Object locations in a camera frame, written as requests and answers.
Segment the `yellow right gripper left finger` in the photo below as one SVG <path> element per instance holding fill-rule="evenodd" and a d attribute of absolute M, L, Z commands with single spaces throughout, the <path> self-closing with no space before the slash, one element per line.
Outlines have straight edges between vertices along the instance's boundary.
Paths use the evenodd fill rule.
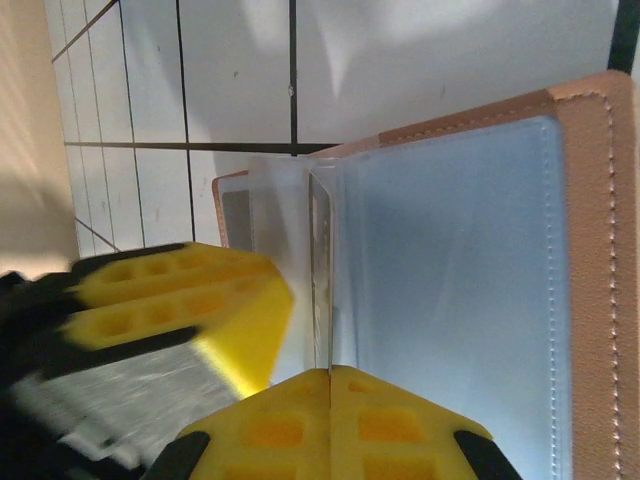
<path fill-rule="evenodd" d="M 330 480 L 329 404 L 308 370 L 186 426 L 142 480 Z"/>

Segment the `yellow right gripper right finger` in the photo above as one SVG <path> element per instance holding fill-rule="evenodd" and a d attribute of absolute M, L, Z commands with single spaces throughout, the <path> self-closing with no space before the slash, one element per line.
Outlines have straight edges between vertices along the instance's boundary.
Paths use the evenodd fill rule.
<path fill-rule="evenodd" d="M 331 480 L 523 480 L 463 415 L 354 367 L 330 386 Z"/>

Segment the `silver grey credit card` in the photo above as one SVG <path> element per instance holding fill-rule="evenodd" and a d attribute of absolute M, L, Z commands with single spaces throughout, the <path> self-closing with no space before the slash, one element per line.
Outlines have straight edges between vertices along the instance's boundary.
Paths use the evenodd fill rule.
<path fill-rule="evenodd" d="M 333 206 L 320 179 L 309 173 L 311 301 L 316 368 L 333 364 Z"/>

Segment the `pink leather card holder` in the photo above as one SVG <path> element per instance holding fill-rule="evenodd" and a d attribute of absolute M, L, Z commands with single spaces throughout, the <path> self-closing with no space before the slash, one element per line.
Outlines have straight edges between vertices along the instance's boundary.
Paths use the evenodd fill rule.
<path fill-rule="evenodd" d="M 640 120 L 610 71 L 214 181 L 298 296 L 333 206 L 333 364 L 463 415 L 523 480 L 640 480 Z"/>

